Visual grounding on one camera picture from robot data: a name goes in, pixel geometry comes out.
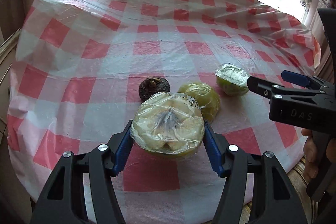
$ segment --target plastic bag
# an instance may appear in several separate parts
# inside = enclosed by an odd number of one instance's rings
[[[180,86],[178,92],[194,97],[199,104],[203,118],[212,122],[221,108],[221,99],[218,93],[208,84],[194,82]]]
[[[220,65],[215,75],[217,85],[229,96],[241,96],[249,91],[247,80],[250,75],[231,63]]]
[[[143,149],[170,155],[195,151],[204,135],[196,100],[183,93],[156,93],[142,103],[131,125],[131,136]]]

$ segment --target pink checkered tablecloth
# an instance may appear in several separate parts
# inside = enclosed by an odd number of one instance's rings
[[[304,25],[256,0],[35,0],[11,68],[11,161],[36,200],[63,151],[89,152],[121,132],[140,82],[163,76],[173,92],[187,81],[215,87],[214,131],[247,152],[273,151],[289,171],[303,155],[300,130],[270,121],[259,95],[225,96],[214,72],[231,62],[292,86],[282,70],[312,74],[319,54]],[[177,161],[133,147],[112,181],[127,223],[199,224],[212,219],[225,180],[201,146]],[[252,187],[249,176],[246,202]],[[85,193],[94,220],[88,177]]]

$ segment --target foil-wrapped fruit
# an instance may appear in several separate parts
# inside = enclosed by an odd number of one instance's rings
[[[170,92],[170,85],[165,78],[146,78],[139,85],[139,96],[143,102],[148,100],[152,95],[158,92]]]
[[[220,65],[215,75],[217,85],[229,96],[242,96],[249,91],[247,80],[250,75],[231,63]]]

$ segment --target green fruit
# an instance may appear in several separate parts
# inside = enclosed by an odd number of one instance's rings
[[[182,85],[178,92],[195,98],[202,116],[205,120],[212,122],[221,108],[221,99],[218,93],[206,83],[190,83]]]
[[[217,85],[229,96],[242,96],[248,93],[248,87],[238,86],[219,76],[216,76]]]

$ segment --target metal screw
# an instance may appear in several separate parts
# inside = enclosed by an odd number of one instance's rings
[[[274,157],[274,154],[273,154],[273,152],[271,152],[271,151],[266,151],[266,152],[265,152],[265,156],[266,156],[267,158],[273,158],[273,157]]]
[[[101,144],[100,146],[98,146],[98,150],[100,151],[105,151],[106,149],[108,149],[107,144]]]
[[[65,151],[64,153],[63,153],[63,157],[64,158],[69,158],[70,156],[71,156],[71,151]]]
[[[235,151],[238,150],[238,146],[236,146],[236,145],[234,145],[234,144],[229,145],[229,150],[235,152]]]

